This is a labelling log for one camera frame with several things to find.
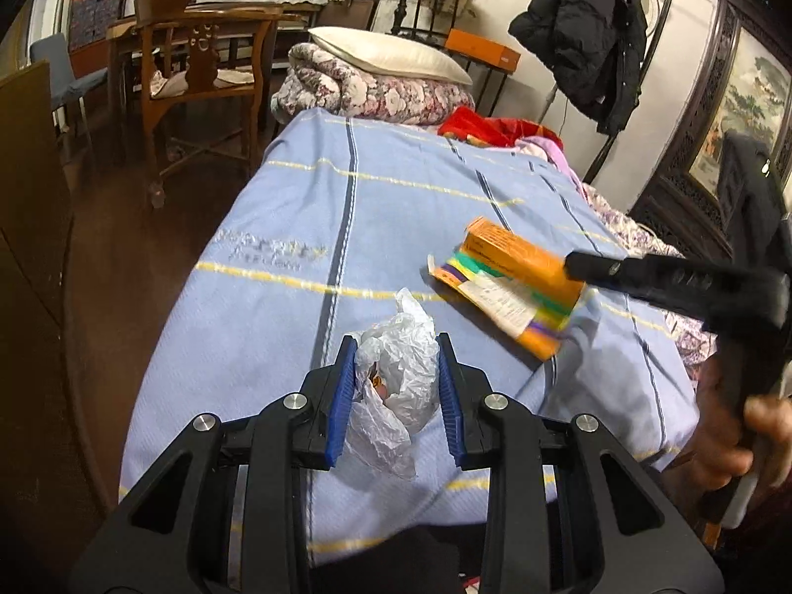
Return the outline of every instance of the hand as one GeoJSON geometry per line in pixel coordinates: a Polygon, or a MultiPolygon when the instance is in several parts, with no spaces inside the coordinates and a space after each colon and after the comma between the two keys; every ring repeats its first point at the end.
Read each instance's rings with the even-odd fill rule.
{"type": "MultiPolygon", "coordinates": [[[[706,491],[726,486],[732,478],[751,469],[753,453],[738,446],[742,424],[723,404],[718,386],[718,357],[710,357],[701,369],[696,400],[698,426],[686,451],[689,462],[669,471],[666,484],[672,499],[690,512],[706,491]]],[[[746,427],[765,436],[771,451],[759,478],[754,502],[783,483],[792,466],[792,402],[776,396],[752,396],[743,411],[746,427]]]]}

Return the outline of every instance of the blue chair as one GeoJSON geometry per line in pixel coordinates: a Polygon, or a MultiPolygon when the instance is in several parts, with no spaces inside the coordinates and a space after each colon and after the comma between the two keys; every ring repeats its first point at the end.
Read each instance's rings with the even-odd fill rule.
{"type": "Polygon", "coordinates": [[[30,60],[31,62],[42,60],[49,62],[50,107],[52,111],[60,109],[69,102],[76,100],[80,102],[80,113],[82,114],[82,122],[86,126],[88,146],[91,150],[91,155],[96,160],[94,142],[91,140],[91,132],[88,128],[86,103],[83,97],[91,89],[96,89],[96,87],[107,80],[107,69],[99,69],[82,78],[75,78],[74,71],[71,69],[66,38],[63,37],[62,33],[42,38],[30,45],[30,60]]]}

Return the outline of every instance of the framed painting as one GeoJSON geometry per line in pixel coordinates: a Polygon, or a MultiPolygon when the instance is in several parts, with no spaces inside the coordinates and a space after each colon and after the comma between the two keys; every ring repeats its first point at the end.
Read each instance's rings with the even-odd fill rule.
{"type": "Polygon", "coordinates": [[[791,109],[792,45],[767,1],[718,0],[688,106],[631,216],[683,254],[730,257],[718,206],[723,134],[734,129],[761,140],[785,185],[792,182],[791,109]]]}

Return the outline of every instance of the carved wooden frame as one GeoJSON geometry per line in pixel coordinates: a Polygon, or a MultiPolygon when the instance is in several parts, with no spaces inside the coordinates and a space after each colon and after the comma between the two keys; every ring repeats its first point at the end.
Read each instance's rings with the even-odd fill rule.
{"type": "MultiPolygon", "coordinates": [[[[686,237],[694,233],[694,230],[686,228],[691,222],[695,228],[707,233],[709,240],[716,242],[724,255],[730,253],[722,233],[718,202],[692,176],[690,168],[725,93],[741,27],[759,40],[792,73],[792,47],[781,35],[783,27],[776,22],[766,0],[718,0],[712,35],[688,106],[660,158],[652,180],[631,213],[636,220],[648,222],[650,227],[659,232],[659,236],[685,254],[711,256],[711,252],[699,250],[695,246],[685,247],[689,246],[685,242],[691,241],[686,237]],[[659,198],[672,199],[686,214],[684,219],[664,217],[663,214],[667,212],[663,206],[667,204],[658,201],[659,198]],[[647,215],[652,215],[655,220],[647,221],[647,215]],[[662,225],[668,222],[675,225],[662,225]]],[[[779,140],[772,154],[772,162],[781,181],[786,179],[792,164],[791,100],[792,96],[787,100],[779,140]]]]}

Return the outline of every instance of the plastic bag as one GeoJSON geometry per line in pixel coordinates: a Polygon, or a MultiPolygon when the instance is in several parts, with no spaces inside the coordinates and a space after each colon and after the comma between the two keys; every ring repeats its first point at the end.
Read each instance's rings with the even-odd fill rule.
{"type": "Polygon", "coordinates": [[[388,321],[352,333],[358,349],[346,446],[368,466],[409,479],[415,477],[410,436],[439,404],[439,347],[433,319],[406,288],[396,294],[396,309],[388,321]]]}

